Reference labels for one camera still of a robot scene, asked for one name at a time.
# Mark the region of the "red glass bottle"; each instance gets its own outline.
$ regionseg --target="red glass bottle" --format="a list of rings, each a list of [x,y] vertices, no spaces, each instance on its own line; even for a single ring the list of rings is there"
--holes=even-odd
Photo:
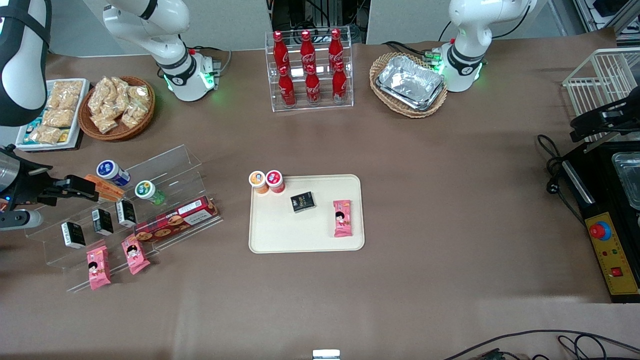
[[[335,64],[342,62],[342,42],[340,29],[331,30],[331,44],[329,45],[329,71],[335,71]]]
[[[302,46],[300,47],[300,57],[302,58],[302,69],[305,74],[316,73],[316,49],[311,44],[311,32],[302,31]]]
[[[307,101],[311,106],[318,106],[320,104],[320,79],[318,79],[318,75],[316,75],[316,66],[310,67],[309,72],[305,79]]]
[[[293,81],[291,81],[291,78],[289,77],[287,68],[281,67],[278,71],[280,73],[278,85],[280,86],[280,95],[282,96],[284,107],[292,108],[296,105],[296,94],[293,91]]]
[[[347,99],[347,75],[344,73],[344,63],[340,61],[335,64],[333,73],[333,102],[344,104]]]
[[[284,68],[287,72],[289,72],[289,50],[287,46],[282,42],[282,32],[276,30],[273,32],[273,40],[275,41],[273,45],[273,57],[276,61],[276,66],[278,67],[278,72],[280,72],[280,68]]]

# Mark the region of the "table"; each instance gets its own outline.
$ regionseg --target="table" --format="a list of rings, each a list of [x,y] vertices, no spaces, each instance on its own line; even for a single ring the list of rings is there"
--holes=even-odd
[[[391,112],[369,88],[369,65],[384,46],[355,47],[353,109],[278,114],[260,51],[234,54],[220,90],[194,103],[169,93],[149,56],[52,56],[49,79],[149,80],[156,118],[128,142],[85,137],[78,151],[29,159],[83,175],[107,155],[126,168],[185,143],[204,163],[224,221],[162,252],[145,274],[77,294],[64,292],[39,243],[3,233],[0,354],[308,359],[314,348],[339,348],[344,359],[441,359],[535,328],[637,345],[640,305],[608,303],[582,226],[545,192],[546,156],[535,145],[545,133],[563,153],[573,147],[561,81],[594,49],[614,45],[610,31],[496,41],[477,83],[423,120]],[[364,248],[251,253],[246,177],[271,168],[356,174]],[[496,345],[561,356],[548,334]]]

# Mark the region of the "wire rack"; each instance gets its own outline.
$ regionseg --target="wire rack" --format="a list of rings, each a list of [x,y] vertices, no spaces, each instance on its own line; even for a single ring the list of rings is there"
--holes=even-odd
[[[594,51],[564,81],[574,115],[599,108],[625,98],[637,86],[640,78],[640,47],[599,49]],[[595,142],[606,133],[589,136]],[[613,141],[640,140],[640,133],[616,136]]]

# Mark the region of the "wicker basket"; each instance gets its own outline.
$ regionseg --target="wicker basket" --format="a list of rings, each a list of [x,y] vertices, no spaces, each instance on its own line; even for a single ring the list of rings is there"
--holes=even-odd
[[[89,92],[82,100],[82,104],[80,104],[80,112],[78,114],[78,123],[80,124],[80,128],[84,131],[85,134],[90,137],[102,141],[124,141],[135,137],[140,134],[151,122],[151,118],[154,116],[154,108],[156,107],[156,93],[154,89],[151,87],[149,83],[142,79],[134,78],[132,76],[121,76],[120,79],[124,80],[130,86],[147,86],[149,90],[149,112],[142,118],[140,123],[134,127],[133,129],[129,129],[125,124],[118,121],[120,117],[116,119],[118,126],[111,129],[108,133],[102,134],[98,128],[95,126],[93,121],[91,120],[91,110],[89,109],[89,99],[93,94],[93,89],[89,90]]]
[[[427,66],[427,64],[424,61],[416,58],[413,55],[403,54],[403,53],[384,54],[383,56],[380,56],[376,61],[373,62],[373,65],[371,65],[371,69],[369,70],[369,83],[371,85],[371,89],[376,94],[376,96],[378,96],[380,100],[382,100],[382,102],[384,102],[391,110],[395,111],[398,114],[402,114],[406,117],[410,117],[413,119],[420,119],[433,114],[434,112],[436,112],[436,110],[439,107],[441,107],[442,103],[447,98],[446,86],[444,89],[442,89],[442,91],[440,92],[440,95],[438,95],[438,97],[433,101],[433,104],[431,104],[431,107],[429,107],[427,111],[414,110],[410,108],[407,104],[396,99],[395,97],[392,97],[391,95],[380,90],[380,88],[376,86],[376,78],[378,77],[378,75],[380,75],[382,70],[384,70],[384,68],[387,66],[387,64],[389,63],[389,60],[399,55],[405,55],[409,57],[409,59],[415,61],[416,64],[418,65],[421,65],[424,67]]]

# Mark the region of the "white display tray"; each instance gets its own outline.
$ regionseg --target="white display tray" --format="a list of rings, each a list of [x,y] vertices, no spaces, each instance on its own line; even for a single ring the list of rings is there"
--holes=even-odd
[[[249,249],[274,252],[355,251],[364,246],[360,179],[356,175],[285,176],[285,190],[252,190]],[[291,197],[311,192],[316,207],[293,212]],[[334,200],[351,200],[353,236],[334,238]]]
[[[24,144],[22,141],[24,140],[24,135],[27,132],[27,127],[29,124],[21,126],[18,131],[18,136],[15,139],[16,148],[23,151],[36,151],[36,150],[62,150],[62,149],[70,149],[75,147],[76,141],[78,139],[78,134],[80,132],[80,125],[78,124],[78,113],[80,112],[80,104],[82,100],[89,92],[89,81],[87,79],[56,79],[56,80],[47,80],[47,100],[49,99],[49,93],[51,93],[51,89],[53,88],[53,84],[56,81],[82,81],[82,90],[80,90],[80,96],[78,98],[78,103],[76,104],[76,110],[74,112],[74,119],[71,123],[71,128],[69,129],[69,136],[67,137],[67,141],[59,142],[56,145],[51,145],[48,143],[34,143],[34,144]]]

